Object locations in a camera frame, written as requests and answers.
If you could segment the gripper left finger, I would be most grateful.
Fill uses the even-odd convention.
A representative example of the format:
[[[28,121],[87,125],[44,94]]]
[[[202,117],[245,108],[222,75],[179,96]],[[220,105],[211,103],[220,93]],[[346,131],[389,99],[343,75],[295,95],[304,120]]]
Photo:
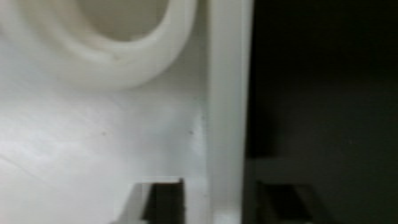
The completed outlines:
[[[133,185],[124,224],[185,224],[185,181],[179,177],[144,179]]]

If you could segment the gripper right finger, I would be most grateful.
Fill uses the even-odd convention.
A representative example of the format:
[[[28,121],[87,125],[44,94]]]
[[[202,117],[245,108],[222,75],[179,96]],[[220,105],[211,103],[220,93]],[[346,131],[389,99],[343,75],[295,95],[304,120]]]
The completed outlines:
[[[327,224],[314,189],[305,184],[256,185],[257,224]]]

